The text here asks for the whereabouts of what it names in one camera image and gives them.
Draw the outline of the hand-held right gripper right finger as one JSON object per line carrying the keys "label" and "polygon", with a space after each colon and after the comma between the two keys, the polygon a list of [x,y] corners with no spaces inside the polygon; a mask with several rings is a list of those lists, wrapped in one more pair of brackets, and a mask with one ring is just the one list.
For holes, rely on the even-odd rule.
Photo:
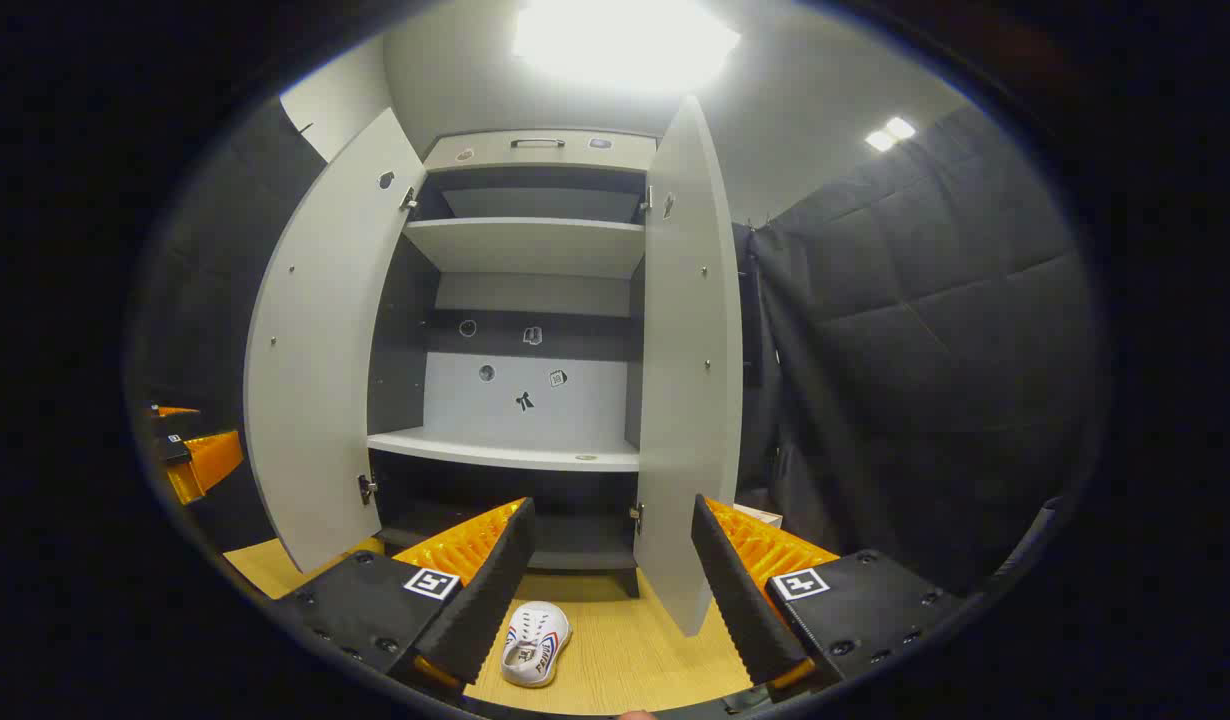
{"label": "hand-held right gripper right finger", "polygon": [[964,606],[883,551],[839,556],[704,496],[691,538],[749,679],[775,700],[893,665]]}

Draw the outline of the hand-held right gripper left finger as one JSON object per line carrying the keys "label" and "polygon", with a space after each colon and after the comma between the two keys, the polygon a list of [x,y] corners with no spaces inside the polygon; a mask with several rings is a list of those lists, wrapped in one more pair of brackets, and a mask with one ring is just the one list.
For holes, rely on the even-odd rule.
{"label": "hand-held right gripper left finger", "polygon": [[536,551],[533,498],[477,506],[397,503],[385,551],[319,537],[308,521],[278,534],[300,560],[328,567],[276,601],[314,647],[403,684],[456,694],[474,684],[501,638]]}

